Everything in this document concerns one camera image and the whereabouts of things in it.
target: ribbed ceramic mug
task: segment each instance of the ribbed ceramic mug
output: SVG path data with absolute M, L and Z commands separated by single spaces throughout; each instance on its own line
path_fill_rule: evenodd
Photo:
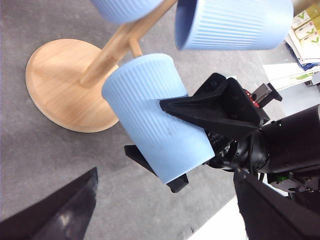
M 293 15 L 291 0 L 179 0 L 175 42 L 180 50 L 273 49 Z
M 161 99 L 187 95 L 173 59 L 162 53 L 124 64 L 102 88 L 102 96 L 165 184 L 215 156 L 202 128 L 160 107 Z
M 143 18 L 163 0 L 91 0 L 100 14 L 115 24 L 124 24 Z

